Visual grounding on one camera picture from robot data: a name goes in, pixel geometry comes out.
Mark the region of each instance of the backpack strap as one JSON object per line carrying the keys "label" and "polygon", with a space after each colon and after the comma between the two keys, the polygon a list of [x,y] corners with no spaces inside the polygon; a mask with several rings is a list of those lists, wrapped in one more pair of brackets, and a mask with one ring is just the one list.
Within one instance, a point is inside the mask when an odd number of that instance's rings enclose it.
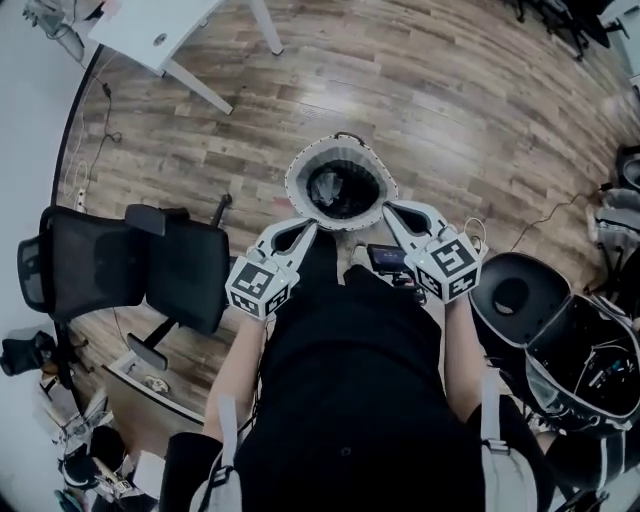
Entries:
{"label": "backpack strap", "polygon": [[209,480],[204,482],[191,500],[190,512],[242,512],[240,475],[233,467],[238,449],[236,402],[229,395],[218,395],[218,415],[222,427],[220,468],[214,461]]}
{"label": "backpack strap", "polygon": [[627,433],[600,439],[600,479],[598,489],[619,477],[626,471]]}
{"label": "backpack strap", "polygon": [[500,438],[500,394],[492,371],[482,383],[482,469],[487,512],[536,512],[538,494],[529,461]]}

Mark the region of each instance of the desk leg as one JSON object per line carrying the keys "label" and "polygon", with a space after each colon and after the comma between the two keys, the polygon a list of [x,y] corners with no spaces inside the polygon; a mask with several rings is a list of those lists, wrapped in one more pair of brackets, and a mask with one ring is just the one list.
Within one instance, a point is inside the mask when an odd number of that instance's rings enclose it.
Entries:
{"label": "desk leg", "polygon": [[145,66],[144,64],[141,64],[141,66],[144,66],[149,71],[151,71],[154,75],[159,76],[160,78],[162,78],[164,76],[164,70],[163,69],[153,69],[153,68],[150,68],[149,66]]}
{"label": "desk leg", "polygon": [[264,0],[248,1],[249,7],[251,7],[251,12],[255,16],[258,25],[260,25],[260,30],[262,30],[262,34],[267,40],[269,48],[271,48],[271,52],[274,55],[280,55],[283,50],[282,43],[280,42],[280,37],[278,37],[278,33],[276,32],[276,27],[273,26],[271,15],[267,10]]}
{"label": "desk leg", "polygon": [[200,80],[198,80],[195,76],[189,73],[186,69],[184,69],[175,60],[170,59],[164,65],[164,70],[174,78],[178,79],[184,85],[186,85],[189,89],[191,89],[194,92],[197,92],[205,100],[213,104],[213,106],[218,107],[225,114],[227,115],[231,114],[231,111],[233,110],[233,107],[231,105],[229,105],[220,96],[218,96],[215,92],[209,89],[206,85],[204,85]]}

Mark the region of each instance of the wire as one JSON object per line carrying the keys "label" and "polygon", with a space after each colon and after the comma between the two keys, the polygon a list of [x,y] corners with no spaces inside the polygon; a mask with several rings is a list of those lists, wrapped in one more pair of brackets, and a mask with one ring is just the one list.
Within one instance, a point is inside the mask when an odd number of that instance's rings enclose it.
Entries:
{"label": "wire", "polygon": [[[87,183],[89,181],[89,166],[87,165],[87,162],[85,160],[81,160],[80,162],[78,162],[78,165],[75,168],[75,171],[73,173],[73,186],[71,187],[71,190],[69,190],[68,187],[67,187],[68,178],[69,178],[69,171],[73,167],[73,162],[76,159],[76,156],[78,154],[78,151],[80,150],[80,147],[82,146],[82,138],[84,137],[84,132],[85,132],[84,103],[85,103],[85,101],[87,101],[87,98],[89,97],[89,93],[91,92],[91,88],[93,87],[93,84],[96,81],[102,85],[103,90],[106,90],[108,85],[103,83],[102,81],[100,81],[100,79],[98,77],[105,70],[105,68],[111,63],[111,61],[116,57],[116,55],[118,55],[117,52],[114,53],[111,56],[111,58],[100,68],[100,70],[98,71],[97,74],[95,74],[95,75],[91,74],[91,76],[93,77],[93,80],[91,80],[91,83],[89,84],[89,87],[87,88],[87,92],[85,93],[84,98],[82,98],[82,103],[80,104],[80,123],[81,123],[80,136],[78,137],[78,143],[76,144],[76,148],[73,151],[73,155],[71,156],[71,161],[69,162],[69,165],[67,166],[67,170],[64,173],[64,180],[62,181],[62,183],[63,183],[62,192],[64,194],[64,197],[66,197],[67,199],[70,198],[73,195],[73,193],[76,191],[76,187],[77,187],[77,184],[78,184],[78,174],[79,174],[81,168],[84,169],[84,180],[82,181],[82,185],[78,186],[77,188],[79,188],[79,189],[82,189],[82,188],[86,189],[87,188]],[[87,70],[87,68],[84,65],[82,65],[81,63],[80,63],[80,65],[85,70]],[[73,203],[74,209],[78,204],[78,195],[79,194],[76,194],[76,198],[75,198],[74,203]]]}
{"label": "wire", "polygon": [[129,344],[127,343],[127,341],[124,338],[124,334],[122,334],[122,329],[120,329],[120,322],[118,321],[118,314],[116,313],[116,308],[111,308],[111,309],[113,310],[113,318],[116,319],[116,325],[118,326],[118,332],[120,333],[120,339],[127,346],[127,349],[131,350],[129,348]]}
{"label": "wire", "polygon": [[619,348],[620,350],[624,350],[625,352],[629,352],[628,349],[624,348],[622,345],[599,345],[597,347],[593,347],[593,350],[602,350],[604,348]]}
{"label": "wire", "polygon": [[509,249],[509,252],[513,252],[513,251],[514,251],[514,249],[515,249],[515,248],[518,246],[518,244],[520,243],[520,240],[522,240],[522,237],[524,237],[524,235],[527,233],[527,231],[529,231],[532,227],[537,226],[538,224],[542,224],[542,223],[544,223],[544,222],[547,222],[548,220],[551,220],[551,217],[553,217],[553,214],[554,214],[554,213],[556,213],[556,210],[557,210],[558,208],[560,208],[560,207],[562,207],[562,206],[571,206],[573,203],[575,203],[575,202],[576,202],[576,200],[577,200],[579,197],[584,197],[584,198],[585,198],[585,199],[587,199],[587,200],[588,200],[588,199],[591,199],[591,198],[593,197],[593,195],[594,195],[595,193],[597,193],[599,190],[601,190],[601,188],[599,188],[598,190],[595,190],[594,192],[592,192],[592,193],[591,193],[591,194],[589,194],[589,195],[585,195],[585,194],[583,194],[582,192],[580,192],[580,193],[576,194],[575,196],[573,196],[573,197],[571,198],[571,201],[567,201],[567,202],[564,202],[564,203],[558,203],[557,205],[555,205],[555,206],[553,207],[553,210],[551,210],[551,213],[550,213],[549,215],[547,215],[544,219],[540,219],[540,220],[537,220],[537,221],[535,221],[535,222],[532,222],[531,224],[527,224],[527,225],[525,226],[525,228],[522,230],[522,232],[520,233],[520,236],[519,236],[519,237],[518,237],[518,239],[516,240],[516,243],[515,243],[515,244],[513,244],[513,246],[511,247],[511,249]]}
{"label": "wire", "polygon": [[107,142],[107,140],[111,140],[114,144],[120,144],[120,142],[122,142],[122,133],[109,132],[109,119],[111,118],[111,108],[113,106],[113,102],[111,100],[111,93],[108,94],[108,98],[109,98],[109,107],[107,109],[107,117],[104,120],[104,135],[102,136],[102,140],[100,141],[100,147],[98,148],[96,157],[93,159],[93,162],[91,163],[91,167],[89,167],[89,174],[87,176],[87,188],[86,188],[87,193],[89,193],[89,187],[91,186],[91,174],[93,173],[93,168],[96,166],[96,163],[98,162],[98,158],[100,158],[100,153],[102,153],[102,148],[104,147],[104,143]]}
{"label": "wire", "polygon": [[589,357],[587,357],[587,360],[584,362],[584,366],[582,367],[582,372],[580,373],[580,377],[578,377],[578,382],[576,382],[576,387],[573,390],[574,395],[578,392],[578,388],[580,387],[580,383],[582,382],[582,377],[584,377],[584,373],[587,371],[587,367],[589,366],[589,363],[591,362],[591,360],[593,359],[593,356],[595,355],[596,353],[593,351],[593,348],[592,348],[591,352],[589,352]]}
{"label": "wire", "polygon": [[609,341],[604,341],[602,343],[598,343],[597,345],[594,345],[593,348],[604,348],[604,347],[606,347],[608,345],[611,345],[612,343],[615,343],[616,341],[620,341],[620,340],[623,340],[623,339],[628,338],[628,337],[629,337],[629,335],[625,334],[624,336],[620,336],[619,338],[615,338],[613,340],[609,340]]}
{"label": "wire", "polygon": [[484,245],[487,241],[487,228],[484,227],[484,223],[477,217],[469,217],[467,221],[464,223],[464,227],[462,228],[462,231],[466,234],[467,226],[471,221],[476,221],[478,224],[480,224],[480,227],[482,228],[482,245]]}

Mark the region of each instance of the white bucket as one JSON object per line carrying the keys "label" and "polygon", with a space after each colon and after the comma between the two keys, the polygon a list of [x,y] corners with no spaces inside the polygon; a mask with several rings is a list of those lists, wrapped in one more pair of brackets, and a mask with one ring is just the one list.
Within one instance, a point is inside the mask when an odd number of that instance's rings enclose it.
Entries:
{"label": "white bucket", "polygon": [[[359,172],[364,169],[375,180],[378,197],[363,213],[335,218],[311,200],[308,183],[312,173],[332,162],[353,166]],[[302,217],[315,219],[330,231],[354,231],[371,226],[382,219],[382,205],[398,199],[398,186],[376,154],[362,139],[344,132],[320,139],[302,150],[289,166],[284,186],[291,204]]]}

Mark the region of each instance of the white robot part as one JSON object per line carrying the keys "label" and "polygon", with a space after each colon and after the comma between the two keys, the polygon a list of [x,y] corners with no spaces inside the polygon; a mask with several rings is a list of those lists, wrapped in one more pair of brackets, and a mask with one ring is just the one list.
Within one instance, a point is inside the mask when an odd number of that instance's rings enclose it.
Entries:
{"label": "white robot part", "polygon": [[[292,230],[302,229],[285,251],[276,240]],[[264,230],[247,255],[239,256],[225,285],[229,304],[259,319],[265,319],[284,304],[300,281],[297,270],[318,232],[316,221],[294,218],[272,224]]]}
{"label": "white robot part", "polygon": [[438,210],[416,201],[387,202],[383,215],[422,288],[446,304],[478,285],[484,242],[478,251]]}

